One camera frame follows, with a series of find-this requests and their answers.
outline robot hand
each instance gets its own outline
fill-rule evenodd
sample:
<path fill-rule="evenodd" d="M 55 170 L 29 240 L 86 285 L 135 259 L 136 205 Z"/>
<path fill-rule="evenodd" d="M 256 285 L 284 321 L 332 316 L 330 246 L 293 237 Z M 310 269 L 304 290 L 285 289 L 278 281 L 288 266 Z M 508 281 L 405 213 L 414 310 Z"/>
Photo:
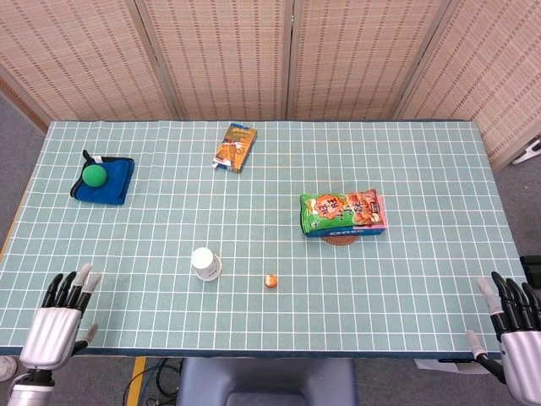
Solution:
<path fill-rule="evenodd" d="M 101 274 L 93 274 L 85 284 L 89 272 L 90 264 L 86 264 L 79 275 L 69 273 L 60 288 L 63 275 L 59 273 L 52 280 L 20 353 L 21 363 L 29 370 L 15 378 L 8 406 L 47 405 L 54 388 L 52 372 L 86 348 L 96 335 L 98 326 L 94 324 L 75 341 L 90 296 L 101 279 Z"/>
<path fill-rule="evenodd" d="M 504 384 L 520 404 L 541 405 L 541 300 L 532 287 L 522 289 L 512 280 L 492 272 L 500 300 L 484 278 L 479 290 L 489 307 L 490 320 L 500 343 L 501 364 L 489 359 L 477 335 L 467 331 L 473 357 Z"/>

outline white cup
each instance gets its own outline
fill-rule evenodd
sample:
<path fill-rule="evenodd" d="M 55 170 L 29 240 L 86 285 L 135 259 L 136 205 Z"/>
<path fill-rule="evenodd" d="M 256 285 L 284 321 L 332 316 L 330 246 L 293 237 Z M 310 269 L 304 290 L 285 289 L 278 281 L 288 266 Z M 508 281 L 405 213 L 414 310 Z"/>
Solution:
<path fill-rule="evenodd" d="M 192 269 L 202 281 L 213 281 L 221 274 L 221 259 L 206 247 L 192 253 Z"/>

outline blue cloth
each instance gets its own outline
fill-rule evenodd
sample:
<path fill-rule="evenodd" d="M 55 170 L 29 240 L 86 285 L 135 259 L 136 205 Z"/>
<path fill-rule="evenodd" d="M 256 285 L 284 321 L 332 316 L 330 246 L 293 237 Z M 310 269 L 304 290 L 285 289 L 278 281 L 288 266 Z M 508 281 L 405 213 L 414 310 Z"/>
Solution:
<path fill-rule="evenodd" d="M 129 181 L 134 173 L 135 163 L 131 158 L 103 157 L 103 163 L 87 160 L 83 170 L 89 165 L 100 165 L 107 172 L 107 181 L 99 188 L 86 184 L 81 177 L 71 189 L 70 194 L 78 200 L 102 203 L 105 205 L 122 205 L 126 200 Z"/>

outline orange ball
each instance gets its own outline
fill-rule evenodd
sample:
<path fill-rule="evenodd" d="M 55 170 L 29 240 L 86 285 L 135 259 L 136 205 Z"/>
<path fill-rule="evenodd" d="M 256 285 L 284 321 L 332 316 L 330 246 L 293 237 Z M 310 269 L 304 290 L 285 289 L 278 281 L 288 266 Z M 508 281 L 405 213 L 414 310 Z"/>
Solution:
<path fill-rule="evenodd" d="M 276 275 L 267 275 L 265 277 L 265 286 L 267 288 L 275 288 L 278 284 L 278 277 Z"/>

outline green snack package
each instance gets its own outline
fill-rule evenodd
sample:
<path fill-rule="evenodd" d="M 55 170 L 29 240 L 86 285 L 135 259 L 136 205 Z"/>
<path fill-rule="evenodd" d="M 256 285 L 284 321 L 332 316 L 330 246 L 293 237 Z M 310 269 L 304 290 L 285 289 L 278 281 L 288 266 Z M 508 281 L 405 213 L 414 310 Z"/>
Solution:
<path fill-rule="evenodd" d="M 329 228 L 383 224 L 374 189 L 347 194 L 301 195 L 301 226 L 304 233 Z"/>

